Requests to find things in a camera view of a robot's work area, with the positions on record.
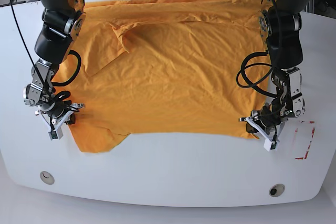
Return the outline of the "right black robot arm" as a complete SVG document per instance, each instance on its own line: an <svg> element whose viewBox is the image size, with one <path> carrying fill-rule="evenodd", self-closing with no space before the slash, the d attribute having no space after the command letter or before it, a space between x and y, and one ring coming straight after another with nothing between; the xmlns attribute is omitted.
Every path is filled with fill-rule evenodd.
<svg viewBox="0 0 336 224"><path fill-rule="evenodd" d="M39 57L33 64L32 82L24 89L24 102L28 106L38 107L41 115L50 127L51 139L60 138L60 127L64 123L75 122L74 113L83 106L73 104L68 99L69 91L56 92L57 87L70 84L80 70L80 55L72 50L72 44L78 38L86 14L83 11L85 0L40 0L44 6L43 26L35 44L35 53ZM68 55L77 58L77 67L69 80L53 82L60 64Z"/></svg>

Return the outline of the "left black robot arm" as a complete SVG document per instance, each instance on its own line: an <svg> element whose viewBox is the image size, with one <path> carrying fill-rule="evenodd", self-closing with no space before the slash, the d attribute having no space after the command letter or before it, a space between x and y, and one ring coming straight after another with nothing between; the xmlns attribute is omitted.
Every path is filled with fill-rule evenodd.
<svg viewBox="0 0 336 224"><path fill-rule="evenodd" d="M245 88L272 98L260 110L252 110L250 116L240 118L246 122L246 131L264 137L264 148L274 150L279 135L289 118L297 118L305 112L305 101L301 91L302 76L298 65L303 61L299 38L302 27L301 11L310 0L271 0L272 6L263 10L259 17L260 35L266 51L248 55L241 63L237 77L246 82ZM264 77L251 82L246 69L249 61L268 56L271 64Z"/></svg>

